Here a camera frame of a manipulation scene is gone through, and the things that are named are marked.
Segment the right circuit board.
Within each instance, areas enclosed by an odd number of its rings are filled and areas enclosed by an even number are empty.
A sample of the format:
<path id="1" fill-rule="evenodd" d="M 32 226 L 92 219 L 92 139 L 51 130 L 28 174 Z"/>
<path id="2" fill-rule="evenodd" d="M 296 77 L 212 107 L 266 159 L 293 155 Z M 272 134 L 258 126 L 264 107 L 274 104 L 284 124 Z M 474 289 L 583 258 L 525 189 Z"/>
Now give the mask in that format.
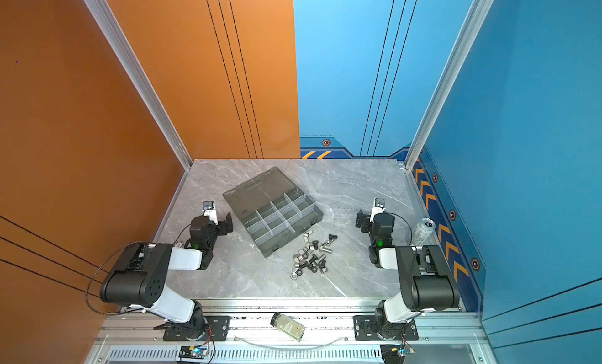
<path id="1" fill-rule="evenodd" d="M 415 354 L 408 345 L 381 345 L 381 357 L 385 364 L 403 364 L 407 357 Z"/>

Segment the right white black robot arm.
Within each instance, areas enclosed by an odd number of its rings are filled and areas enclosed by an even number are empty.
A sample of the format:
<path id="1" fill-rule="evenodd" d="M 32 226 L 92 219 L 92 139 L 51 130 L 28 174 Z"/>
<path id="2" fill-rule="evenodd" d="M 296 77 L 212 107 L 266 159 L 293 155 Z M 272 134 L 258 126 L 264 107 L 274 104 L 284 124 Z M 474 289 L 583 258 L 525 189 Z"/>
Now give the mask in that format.
<path id="1" fill-rule="evenodd" d="M 395 246 L 396 217 L 387 212 L 357 213 L 356 227 L 370 238 L 370 262 L 395 270 L 400 286 L 395 296 L 379 302 L 373 318 L 355 324 L 361 340 L 417 340 L 416 318 L 460 305 L 459 288 L 440 246 Z"/>

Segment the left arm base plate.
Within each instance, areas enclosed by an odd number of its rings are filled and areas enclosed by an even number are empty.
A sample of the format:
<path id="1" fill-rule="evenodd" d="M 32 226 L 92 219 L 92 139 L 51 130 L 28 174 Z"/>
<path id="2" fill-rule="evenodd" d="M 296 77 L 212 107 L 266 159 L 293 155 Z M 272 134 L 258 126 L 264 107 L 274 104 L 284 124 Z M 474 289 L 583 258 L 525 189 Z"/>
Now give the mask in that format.
<path id="1" fill-rule="evenodd" d="M 155 326 L 155 330 L 163 330 L 163 340 L 167 342 L 223 342 L 227 340 L 230 329 L 230 316 L 210 315 L 201 319 L 200 323 L 165 323 Z"/>

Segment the grey plastic organizer box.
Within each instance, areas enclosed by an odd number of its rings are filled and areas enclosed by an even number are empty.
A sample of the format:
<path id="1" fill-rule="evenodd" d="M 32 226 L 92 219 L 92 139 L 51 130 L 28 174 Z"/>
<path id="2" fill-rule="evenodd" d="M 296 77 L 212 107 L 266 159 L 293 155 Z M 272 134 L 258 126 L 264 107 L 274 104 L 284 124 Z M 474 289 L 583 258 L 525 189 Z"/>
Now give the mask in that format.
<path id="1" fill-rule="evenodd" d="M 315 200 L 272 167 L 223 193 L 258 250 L 269 257 L 322 221 Z"/>

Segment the silver drink can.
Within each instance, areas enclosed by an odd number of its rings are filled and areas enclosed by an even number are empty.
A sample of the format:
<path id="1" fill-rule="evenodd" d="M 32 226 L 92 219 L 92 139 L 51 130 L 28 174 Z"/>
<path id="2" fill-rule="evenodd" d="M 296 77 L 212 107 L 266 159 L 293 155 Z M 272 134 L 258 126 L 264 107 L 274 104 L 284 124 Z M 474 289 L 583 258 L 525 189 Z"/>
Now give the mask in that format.
<path id="1" fill-rule="evenodd" d="M 412 246 L 422 246 L 434 233 L 435 223 L 430 218 L 421 219 L 412 230 Z"/>

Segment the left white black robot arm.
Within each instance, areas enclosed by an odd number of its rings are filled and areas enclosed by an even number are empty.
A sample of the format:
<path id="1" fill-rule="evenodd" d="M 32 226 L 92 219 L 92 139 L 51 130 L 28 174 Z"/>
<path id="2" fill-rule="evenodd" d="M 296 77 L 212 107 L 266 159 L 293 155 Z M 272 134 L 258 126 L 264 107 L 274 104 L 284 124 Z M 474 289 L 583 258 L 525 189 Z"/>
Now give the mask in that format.
<path id="1" fill-rule="evenodd" d="M 166 285 L 171 271 L 203 271 L 213 260 L 220 236 L 232 233 L 230 213 L 222 221 L 205 212 L 191 221 L 191 237 L 178 247 L 174 243 L 131 243 L 122 249 L 100 287 L 106 304 L 133 307 L 155 315 L 163 323 L 155 330 L 164 332 L 165 341 L 210 341 L 213 328 L 202 305 Z"/>

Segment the pile of screws and nuts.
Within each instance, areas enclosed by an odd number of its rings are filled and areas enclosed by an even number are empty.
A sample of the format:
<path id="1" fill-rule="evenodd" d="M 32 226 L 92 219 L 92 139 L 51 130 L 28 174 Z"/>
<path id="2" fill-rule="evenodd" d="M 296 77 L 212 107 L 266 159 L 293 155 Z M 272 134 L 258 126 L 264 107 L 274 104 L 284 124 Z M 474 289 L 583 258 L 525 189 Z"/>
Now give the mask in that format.
<path id="1" fill-rule="evenodd" d="M 311 238 L 312 233 L 312 230 L 303 233 L 304 247 L 297 254 L 293 255 L 294 267 L 291 273 L 299 270 L 301 271 L 299 277 L 305 271 L 310 271 L 314 274 L 326 274 L 329 271 L 327 268 L 327 255 L 333 253 L 331 246 L 336 240 L 330 241 L 328 236 L 324 242 L 320 242 Z"/>

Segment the aluminium front rail frame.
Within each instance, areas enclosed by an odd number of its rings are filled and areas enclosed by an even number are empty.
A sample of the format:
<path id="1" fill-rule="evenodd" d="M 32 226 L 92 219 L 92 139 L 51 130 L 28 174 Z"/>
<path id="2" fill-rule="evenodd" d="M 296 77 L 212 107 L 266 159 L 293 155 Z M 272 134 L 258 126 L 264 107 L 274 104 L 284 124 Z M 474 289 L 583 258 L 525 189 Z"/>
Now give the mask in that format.
<path id="1" fill-rule="evenodd" d="M 204 331 L 143 313 L 105 320 L 89 363 L 494 363 L 478 317 L 457 308 L 388 325 L 376 298 L 205 299 Z"/>

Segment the small glass jar on rail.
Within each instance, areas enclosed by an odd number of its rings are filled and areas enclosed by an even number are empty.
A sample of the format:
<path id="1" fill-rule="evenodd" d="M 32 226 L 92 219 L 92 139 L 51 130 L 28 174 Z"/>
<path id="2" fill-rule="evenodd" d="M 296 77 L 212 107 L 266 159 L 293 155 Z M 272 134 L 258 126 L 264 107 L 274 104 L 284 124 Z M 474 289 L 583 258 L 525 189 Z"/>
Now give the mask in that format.
<path id="1" fill-rule="evenodd" d="M 299 323 L 296 319 L 280 312 L 276 312 L 272 316 L 271 326 L 291 337 L 293 340 L 296 340 L 297 342 L 301 342 L 306 330 L 306 327 Z"/>

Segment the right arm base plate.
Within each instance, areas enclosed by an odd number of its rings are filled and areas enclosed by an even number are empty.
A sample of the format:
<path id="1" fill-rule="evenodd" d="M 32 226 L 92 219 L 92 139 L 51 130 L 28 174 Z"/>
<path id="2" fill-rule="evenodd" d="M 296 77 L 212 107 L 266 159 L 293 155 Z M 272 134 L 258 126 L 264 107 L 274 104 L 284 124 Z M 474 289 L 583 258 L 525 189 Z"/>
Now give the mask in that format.
<path id="1" fill-rule="evenodd" d="M 378 322 L 374 315 L 353 317 L 354 337 L 358 341 L 417 341 L 420 337 L 414 321 L 410 323 Z"/>

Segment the left green circuit board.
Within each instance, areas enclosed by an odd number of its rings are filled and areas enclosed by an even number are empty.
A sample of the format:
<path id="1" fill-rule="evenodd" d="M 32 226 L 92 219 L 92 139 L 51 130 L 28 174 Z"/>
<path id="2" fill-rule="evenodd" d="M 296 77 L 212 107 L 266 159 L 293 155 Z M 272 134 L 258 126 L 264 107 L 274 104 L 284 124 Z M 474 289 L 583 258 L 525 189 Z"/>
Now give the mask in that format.
<path id="1" fill-rule="evenodd" d="M 210 350 L 207 347 L 200 345 L 180 346 L 180 350 L 177 354 L 177 362 L 183 363 L 207 362 L 210 358 Z"/>

